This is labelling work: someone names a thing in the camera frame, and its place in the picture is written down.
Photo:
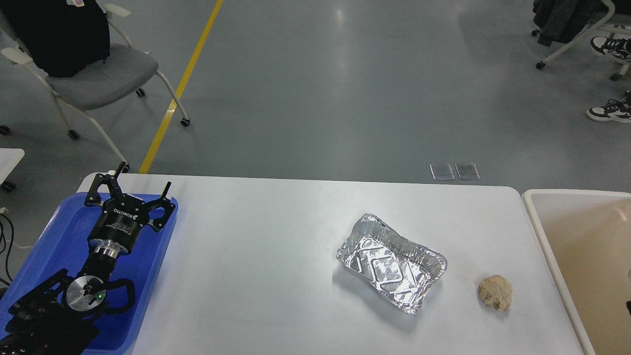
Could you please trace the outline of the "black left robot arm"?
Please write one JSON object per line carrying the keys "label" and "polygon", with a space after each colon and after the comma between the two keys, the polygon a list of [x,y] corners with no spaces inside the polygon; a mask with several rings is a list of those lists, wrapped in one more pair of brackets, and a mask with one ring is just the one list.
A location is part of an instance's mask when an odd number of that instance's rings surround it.
{"label": "black left robot arm", "polygon": [[65,199],[1,299],[3,355],[116,354],[135,341],[175,227],[171,182],[124,193],[97,173]]}

